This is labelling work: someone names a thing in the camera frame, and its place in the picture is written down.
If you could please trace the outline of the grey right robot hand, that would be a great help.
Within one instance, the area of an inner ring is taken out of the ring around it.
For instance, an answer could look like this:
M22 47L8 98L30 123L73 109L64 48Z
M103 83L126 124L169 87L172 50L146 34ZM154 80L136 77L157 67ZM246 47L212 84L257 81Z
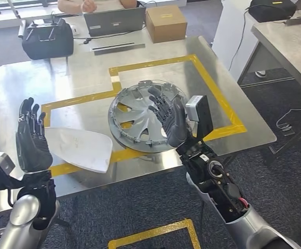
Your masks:
M161 123L169 145L177 148L187 140L191 130L188 128L181 95L170 100L155 87L149 88L148 93L149 99L154 104L150 105L148 109Z

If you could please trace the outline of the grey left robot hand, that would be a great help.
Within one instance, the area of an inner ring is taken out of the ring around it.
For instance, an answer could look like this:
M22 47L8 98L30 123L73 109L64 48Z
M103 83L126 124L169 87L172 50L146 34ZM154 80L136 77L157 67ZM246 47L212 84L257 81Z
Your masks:
M20 167L24 172L38 172L51 166L53 157L45 134L45 112L38 115L39 104L29 97L20 106L16 146Z

